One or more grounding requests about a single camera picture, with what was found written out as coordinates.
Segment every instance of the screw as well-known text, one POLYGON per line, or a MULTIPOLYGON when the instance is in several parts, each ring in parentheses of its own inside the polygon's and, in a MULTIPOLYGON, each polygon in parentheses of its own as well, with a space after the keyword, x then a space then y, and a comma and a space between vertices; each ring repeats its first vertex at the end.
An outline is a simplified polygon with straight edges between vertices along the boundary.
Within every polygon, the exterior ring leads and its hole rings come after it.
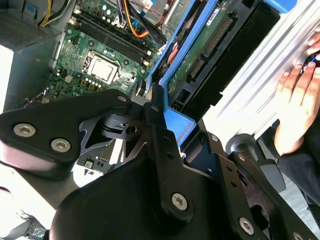
POLYGON ((159 108, 156 105, 151 105, 151 108, 156 112, 159 112, 159 108))
POLYGON ((174 193, 172 195, 172 203, 173 205, 175 205, 175 207, 181 211, 185 211, 188 207, 188 203, 187 203, 187 200, 186 198, 181 195, 180 193, 174 193))
POLYGON ((252 224, 244 217, 240 217, 239 223, 241 228, 249 235, 253 235, 255 233, 254 227, 252 224))
POLYGON ((124 96, 118 96, 118 99, 120 100, 120 101, 122 101, 122 102, 126 102, 127 101, 127 99, 124 97, 124 96))
POLYGON ((213 141, 215 141, 215 142, 218 142, 219 141, 219 139, 217 138, 217 136, 215 136, 215 135, 211 135, 211 138, 212 138, 212 140, 213 141))
POLYGON ((302 236, 301 236, 299 233, 297 233, 297 232, 294 232, 294 233, 293 233, 293 237, 294 237, 295 240, 304 240, 304 239, 302 238, 302 236))
POLYGON ((242 161, 245 161, 246 160, 246 157, 245 156, 243 156, 242 154, 238 154, 238 157, 242 160, 242 161))
POLYGON ((13 132, 20 137, 31 137, 35 135, 36 128, 28 123, 20 123, 14 126, 13 132))
POLYGON ((57 152, 65 153, 70 150, 71 144, 66 139, 56 138, 51 142, 51 147, 53 150, 55 150, 57 152))

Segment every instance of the green circuit board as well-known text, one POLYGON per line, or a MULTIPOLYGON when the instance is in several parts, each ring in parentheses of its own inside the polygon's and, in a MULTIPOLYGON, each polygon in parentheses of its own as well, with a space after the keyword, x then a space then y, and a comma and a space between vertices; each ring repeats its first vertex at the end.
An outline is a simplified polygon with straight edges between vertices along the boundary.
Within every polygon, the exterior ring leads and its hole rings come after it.
POLYGON ((149 36, 138 39, 126 26, 113 24, 117 10, 104 0, 83 0, 76 8, 108 25, 115 35, 122 34, 126 41, 141 44, 152 54, 148 65, 142 64, 85 34, 78 26, 68 24, 44 102, 107 89, 117 89, 131 97, 157 61, 158 46, 149 36))
POLYGON ((227 9, 231 2, 232 0, 222 1, 215 10, 213 10, 208 22, 203 27, 201 33, 167 84, 169 99, 171 94, 179 87, 180 83, 186 80, 186 76, 190 74, 193 69, 199 68, 201 62, 198 62, 198 57, 204 51, 204 48, 206 48, 208 41, 213 39, 212 34, 215 32, 225 14, 227 14, 227 9))
POLYGON ((138 82, 147 76, 147 71, 146 67, 69 25, 51 80, 49 99, 80 96, 107 89, 118 89, 131 96, 138 82), (104 80, 82 72, 88 53, 92 51, 119 63, 116 80, 106 84, 104 80))

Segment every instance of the ram slot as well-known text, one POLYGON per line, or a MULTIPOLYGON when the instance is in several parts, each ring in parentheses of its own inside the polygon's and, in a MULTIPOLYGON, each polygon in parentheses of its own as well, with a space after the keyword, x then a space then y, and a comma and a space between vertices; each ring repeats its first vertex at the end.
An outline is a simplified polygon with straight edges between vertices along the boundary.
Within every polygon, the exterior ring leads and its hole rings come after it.
POLYGON ((137 63, 142 63, 145 59, 149 60, 151 58, 144 50, 122 39, 88 18, 81 16, 78 28, 84 34, 96 39, 137 63))

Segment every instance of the human hand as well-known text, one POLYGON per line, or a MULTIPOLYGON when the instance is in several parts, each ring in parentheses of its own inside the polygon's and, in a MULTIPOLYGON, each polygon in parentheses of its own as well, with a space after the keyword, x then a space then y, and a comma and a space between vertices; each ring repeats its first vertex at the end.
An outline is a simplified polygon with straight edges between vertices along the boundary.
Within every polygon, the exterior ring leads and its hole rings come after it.
POLYGON ((306 51, 309 55, 320 51, 320 25, 315 29, 316 34, 308 41, 309 49, 306 51))
POLYGON ((280 124, 274 145, 280 155, 293 153, 303 144, 303 136, 319 111, 320 67, 310 62, 297 81, 301 68, 299 64, 291 73, 285 72, 275 94, 280 124))

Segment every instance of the orange wire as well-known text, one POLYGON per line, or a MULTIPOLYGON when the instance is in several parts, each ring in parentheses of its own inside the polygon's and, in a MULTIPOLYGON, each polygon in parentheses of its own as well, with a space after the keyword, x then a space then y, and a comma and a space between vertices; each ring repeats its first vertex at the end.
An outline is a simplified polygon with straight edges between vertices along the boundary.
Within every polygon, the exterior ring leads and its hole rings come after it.
POLYGON ((128 24, 129 24, 129 27, 133 33, 133 35, 135 35, 137 38, 139 39, 142 39, 144 38, 145 36, 147 36, 149 34, 148 31, 144 31, 143 33, 139 34, 136 32, 135 28, 133 27, 132 23, 131 23, 131 19, 130 19, 130 13, 129 13, 129 9, 128 9, 128 6, 127 6, 127 0, 123 0, 124 2, 124 11, 125 11, 125 15, 128 19, 128 24))

